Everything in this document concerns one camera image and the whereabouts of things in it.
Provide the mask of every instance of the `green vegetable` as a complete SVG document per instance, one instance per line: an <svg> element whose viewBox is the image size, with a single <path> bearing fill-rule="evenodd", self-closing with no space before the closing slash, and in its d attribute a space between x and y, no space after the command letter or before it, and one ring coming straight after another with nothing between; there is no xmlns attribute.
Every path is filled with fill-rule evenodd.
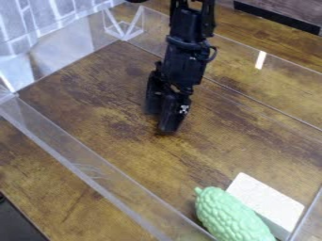
<svg viewBox="0 0 322 241"><path fill-rule="evenodd" d="M256 212L221 188L195 188L197 215L218 241L276 241Z"/></svg>

